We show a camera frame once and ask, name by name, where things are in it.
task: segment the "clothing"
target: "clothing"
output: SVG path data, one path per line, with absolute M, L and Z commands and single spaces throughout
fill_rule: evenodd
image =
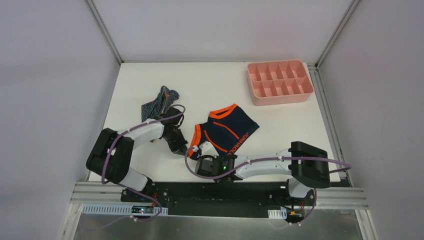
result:
M 233 155 L 237 149 L 259 128 L 239 106 L 211 111 L 207 122 L 194 127 L 194 136 L 190 147 L 199 146 L 208 141 L 220 156 Z M 188 156 L 198 160 L 201 152 L 190 151 Z
M 144 122 L 150 117 L 165 113 L 179 97 L 177 91 L 162 86 L 155 100 L 141 105 L 141 121 Z

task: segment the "striped garment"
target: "striped garment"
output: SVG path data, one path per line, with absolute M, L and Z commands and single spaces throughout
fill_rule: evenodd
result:
M 162 86 L 155 100 L 141 105 L 141 121 L 144 122 L 150 117 L 165 113 L 179 97 L 177 91 Z

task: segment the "white table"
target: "white table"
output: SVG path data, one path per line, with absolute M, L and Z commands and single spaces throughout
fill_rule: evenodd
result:
M 176 90 L 180 98 L 175 104 L 186 107 L 181 131 L 192 141 L 195 124 L 207 121 L 210 111 L 234 103 L 259 125 L 237 150 L 239 155 L 258 155 L 290 148 L 290 143 L 302 141 L 333 154 L 315 94 L 306 102 L 255 106 L 252 104 L 246 79 L 246 62 L 189 63 L 123 63 L 104 123 L 105 128 L 126 129 L 141 123 L 141 106 L 155 99 L 162 85 Z M 192 169 L 196 161 L 189 159 Z M 132 153 L 130 166 L 156 182 L 211 182 L 192 175 L 184 157 L 173 154 L 165 140 L 155 140 Z M 329 164 L 330 170 L 336 165 Z M 285 181 L 290 176 L 264 175 L 244 181 Z M 330 175 L 332 182 L 339 175 Z M 90 181 L 100 181 L 91 173 Z

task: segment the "pink storage box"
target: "pink storage box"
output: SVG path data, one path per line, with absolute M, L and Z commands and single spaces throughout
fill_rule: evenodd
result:
M 250 63 L 247 84 L 256 106 L 301 103 L 314 92 L 300 60 Z

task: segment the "orange stripe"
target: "orange stripe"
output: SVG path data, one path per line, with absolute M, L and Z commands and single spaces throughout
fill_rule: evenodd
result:
M 224 124 L 221 124 L 221 123 L 216 122 L 216 121 L 214 121 L 213 124 L 226 128 L 230 133 L 232 133 L 234 135 L 234 137 L 239 139 L 239 136 L 237 136 L 237 134 L 235 132 L 233 132 L 229 127 L 225 126 Z
M 206 130 L 203 130 L 203 132 L 204 132 L 204 135 L 206 136 L 206 139 L 215 147 L 215 148 L 217 148 L 217 149 L 219 149 L 219 150 L 221 150 L 221 151 L 223 151 L 224 153 L 227 153 L 228 151 L 227 150 L 225 150 L 224 148 L 221 148 L 220 146 L 218 146 L 218 145 L 216 145 L 215 144 L 215 142 L 213 142 L 210 138 L 209 138 L 209 136 L 208 136 L 208 133 L 206 132 Z
M 193 147 L 194 145 L 199 146 L 201 134 L 202 134 L 202 131 L 200 130 L 200 125 L 196 124 L 194 126 L 194 135 L 193 135 L 193 139 L 191 140 L 190 147 Z M 191 157 L 192 155 L 193 155 L 193 150 L 188 151 L 188 157 Z
M 211 111 L 209 113 L 209 117 L 213 119 L 223 119 L 226 116 L 230 115 L 236 107 L 237 107 L 237 104 L 234 103 L 233 105 L 225 107 L 223 109 Z

